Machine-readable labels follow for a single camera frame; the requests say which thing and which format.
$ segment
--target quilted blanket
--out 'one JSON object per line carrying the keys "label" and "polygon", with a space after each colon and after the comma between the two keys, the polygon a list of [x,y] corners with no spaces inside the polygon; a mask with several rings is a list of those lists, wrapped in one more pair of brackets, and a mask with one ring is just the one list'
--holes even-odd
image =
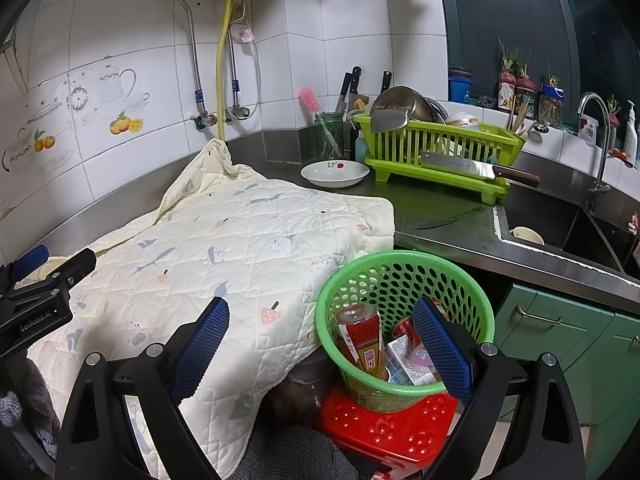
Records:
{"label": "quilted blanket", "polygon": [[[84,357],[138,355],[197,319],[214,296],[230,325],[196,394],[180,405],[222,478],[240,462],[264,394],[319,343],[314,307],[344,263],[393,247],[392,205],[267,180],[212,140],[160,207],[90,247],[96,270],[72,289],[71,323],[29,350],[62,416]],[[52,258],[46,274],[61,262]],[[149,471],[167,478],[137,399],[127,399]]]}

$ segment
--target green glass jar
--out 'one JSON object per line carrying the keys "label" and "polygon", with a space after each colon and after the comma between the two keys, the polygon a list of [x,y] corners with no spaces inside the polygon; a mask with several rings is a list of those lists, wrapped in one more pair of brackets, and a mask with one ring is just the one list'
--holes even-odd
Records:
{"label": "green glass jar", "polygon": [[343,159],[344,123],[342,115],[332,112],[316,114],[316,145],[319,160]]}

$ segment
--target basket rim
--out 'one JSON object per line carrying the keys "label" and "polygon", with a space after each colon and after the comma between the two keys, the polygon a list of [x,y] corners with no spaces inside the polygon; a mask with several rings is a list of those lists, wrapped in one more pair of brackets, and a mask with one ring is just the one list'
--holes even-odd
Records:
{"label": "basket rim", "polygon": [[[344,355],[342,355],[338,347],[335,345],[331,334],[329,333],[329,327],[327,325],[324,313],[326,311],[327,305],[329,304],[332,288],[336,283],[340,282],[340,280],[343,279],[342,276],[346,274],[348,270],[351,269],[351,267],[356,267],[356,265],[361,266],[361,264],[366,263],[367,260],[373,260],[374,258],[379,258],[380,256],[384,256],[385,254],[404,254],[406,256],[416,256],[417,254],[420,254],[420,257],[425,257],[428,260],[437,262],[438,264],[442,264],[444,267],[448,267],[449,269],[455,269],[456,272],[462,273],[463,276],[469,279],[469,282],[466,286],[469,290],[474,291],[480,297],[480,300],[482,301],[482,303],[484,303],[483,306],[491,309],[489,298],[487,298],[484,290],[482,290],[476,280],[474,280],[464,269],[461,269],[459,266],[450,262],[449,260],[445,260],[444,258],[436,256],[435,254],[425,253],[421,251],[377,251],[375,253],[365,254],[364,256],[351,260],[348,264],[345,264],[338,271],[336,271],[336,273],[331,278],[329,278],[329,280],[320,290],[316,303],[316,313],[314,316],[316,332],[318,333],[320,343],[331,360],[338,366],[338,368],[340,368],[341,372],[347,374],[350,378],[357,380],[359,383],[362,383],[369,388],[379,390],[380,392],[386,394],[395,394],[401,397],[426,397],[442,393],[446,389],[441,381],[433,384],[425,384],[423,386],[415,386],[413,384],[392,384],[363,372],[358,367],[351,364],[348,359]],[[484,336],[484,339],[481,342],[492,342],[494,340],[495,324],[493,322],[493,312],[491,321],[492,322],[489,323],[488,333]]]}
{"label": "basket rim", "polygon": [[[353,120],[360,124],[370,124],[371,116],[366,113],[354,115]],[[517,146],[521,141],[520,137],[510,132],[507,129],[504,129],[501,126],[496,126],[495,124],[489,123],[480,123],[480,126],[485,126],[491,129],[497,129],[499,133],[488,132],[486,130],[469,130],[468,128],[462,128],[461,126],[449,126],[448,124],[440,124],[440,123],[426,123],[424,121],[414,121],[411,120],[404,128],[399,128],[401,130],[405,130],[407,128],[413,130],[430,130],[441,133],[450,133],[450,134],[459,134],[466,137],[479,136],[486,140],[493,140],[494,142],[501,142],[503,144],[507,144],[509,146]]]}

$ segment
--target strawberry print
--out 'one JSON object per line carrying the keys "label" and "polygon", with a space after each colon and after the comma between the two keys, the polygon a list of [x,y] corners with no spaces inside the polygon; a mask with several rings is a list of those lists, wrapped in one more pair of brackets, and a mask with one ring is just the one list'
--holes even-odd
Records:
{"label": "strawberry print", "polygon": [[279,304],[280,302],[276,301],[271,308],[264,307],[262,309],[261,317],[263,325],[270,325],[280,317],[281,312],[276,310]]}

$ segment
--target basket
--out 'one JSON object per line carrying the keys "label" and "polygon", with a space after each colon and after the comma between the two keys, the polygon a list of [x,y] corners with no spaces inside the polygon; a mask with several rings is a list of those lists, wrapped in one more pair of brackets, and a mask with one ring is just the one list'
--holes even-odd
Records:
{"label": "basket", "polygon": [[420,154],[443,153],[510,166],[525,142],[513,132],[492,124],[481,123],[478,131],[447,124],[409,121],[401,130],[372,134],[371,117],[360,114],[353,120],[360,124],[364,133],[370,152],[365,163],[376,170],[378,182],[386,182],[391,173],[421,178],[478,191],[482,194],[482,202],[490,206],[494,206],[498,198],[503,198],[509,190],[509,183],[503,178],[487,182],[445,170],[423,168]]}
{"label": "basket", "polygon": [[424,397],[445,391],[442,382],[413,386],[391,384],[364,373],[342,355],[334,321],[336,310],[374,304],[382,316],[383,337],[414,310],[422,296],[440,300],[453,322],[477,342],[494,339],[494,313],[482,288],[464,270],[432,254],[383,251],[362,256],[339,269],[318,295],[316,330],[329,357],[340,368],[351,398],[372,412],[393,413]]}

